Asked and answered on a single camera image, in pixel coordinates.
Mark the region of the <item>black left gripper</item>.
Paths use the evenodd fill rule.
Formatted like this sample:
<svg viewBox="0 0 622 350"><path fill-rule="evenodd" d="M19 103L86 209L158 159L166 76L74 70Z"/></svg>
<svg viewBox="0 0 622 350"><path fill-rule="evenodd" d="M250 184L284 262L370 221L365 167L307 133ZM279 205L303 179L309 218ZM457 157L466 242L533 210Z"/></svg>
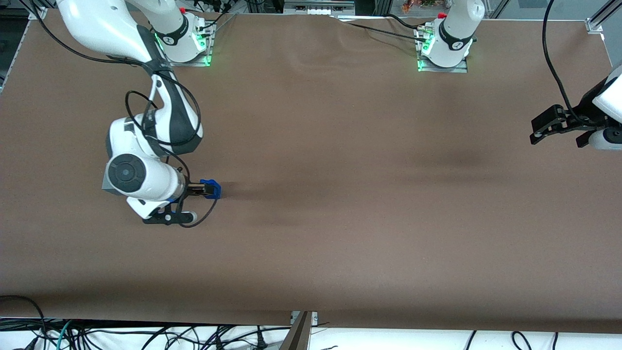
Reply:
<svg viewBox="0 0 622 350"><path fill-rule="evenodd" d="M552 105L533 118L533 132L529 137L531 145L553 135L582 131L575 139L578 148L608 148L609 117L594 102L604 90L604 87L593 87L584 94L578 105L567 108L567 111L561 105Z"/></svg>

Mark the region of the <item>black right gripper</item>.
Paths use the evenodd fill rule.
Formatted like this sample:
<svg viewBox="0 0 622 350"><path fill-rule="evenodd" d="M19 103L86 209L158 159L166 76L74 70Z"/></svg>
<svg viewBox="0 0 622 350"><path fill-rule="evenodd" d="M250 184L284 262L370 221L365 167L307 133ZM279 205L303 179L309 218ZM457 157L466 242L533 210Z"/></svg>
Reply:
<svg viewBox="0 0 622 350"><path fill-rule="evenodd" d="M204 182L188 182L188 180L171 180L167 184L167 210L173 212L173 204L179 204L187 196L208 197L208 184Z"/></svg>

